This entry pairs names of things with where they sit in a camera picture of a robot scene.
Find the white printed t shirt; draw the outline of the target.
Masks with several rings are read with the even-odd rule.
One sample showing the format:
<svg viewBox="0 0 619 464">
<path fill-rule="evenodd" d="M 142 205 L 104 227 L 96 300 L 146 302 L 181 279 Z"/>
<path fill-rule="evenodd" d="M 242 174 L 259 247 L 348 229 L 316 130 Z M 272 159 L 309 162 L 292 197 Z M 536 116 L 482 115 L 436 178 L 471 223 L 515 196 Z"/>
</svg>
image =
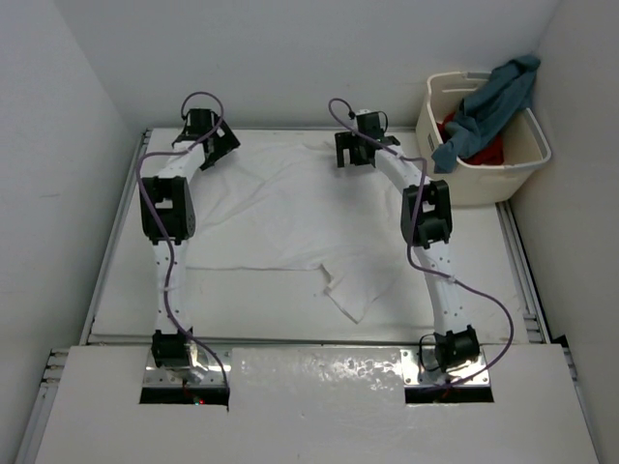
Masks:
<svg viewBox="0 0 619 464">
<path fill-rule="evenodd" d="M 190 187 L 192 270 L 320 270 L 359 323 L 404 269 L 401 190 L 370 165 L 338 168 L 326 146 L 240 148 Z"/>
</svg>

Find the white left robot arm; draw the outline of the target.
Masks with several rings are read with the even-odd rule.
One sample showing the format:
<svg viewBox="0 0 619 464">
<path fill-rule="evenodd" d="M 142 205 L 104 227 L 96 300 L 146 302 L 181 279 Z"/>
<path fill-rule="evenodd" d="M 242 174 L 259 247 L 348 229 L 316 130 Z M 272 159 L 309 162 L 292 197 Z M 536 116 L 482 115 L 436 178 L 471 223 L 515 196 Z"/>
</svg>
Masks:
<svg viewBox="0 0 619 464">
<path fill-rule="evenodd" d="M 141 227 L 153 247 L 158 314 L 151 352 L 158 367 L 186 367 L 195 346 L 184 302 L 187 254 L 196 230 L 191 182 L 195 174 L 240 147 L 222 116 L 192 108 L 168 152 L 142 155 L 135 166 Z"/>
</svg>

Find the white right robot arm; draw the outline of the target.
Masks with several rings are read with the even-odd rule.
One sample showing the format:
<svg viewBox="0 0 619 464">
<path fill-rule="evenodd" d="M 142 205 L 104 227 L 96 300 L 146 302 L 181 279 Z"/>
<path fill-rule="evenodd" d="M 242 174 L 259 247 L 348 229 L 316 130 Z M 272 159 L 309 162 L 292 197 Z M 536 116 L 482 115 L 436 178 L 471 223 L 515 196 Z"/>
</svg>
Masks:
<svg viewBox="0 0 619 464">
<path fill-rule="evenodd" d="M 478 337 L 464 319 L 449 243 L 453 218 L 449 186 L 427 174 L 427 160 L 411 158 L 381 125 L 379 111 L 347 110 L 335 135 L 337 165 L 370 165 L 401 195 L 400 232 L 411 265 L 425 275 L 433 310 L 436 369 L 446 372 L 480 355 Z"/>
</svg>

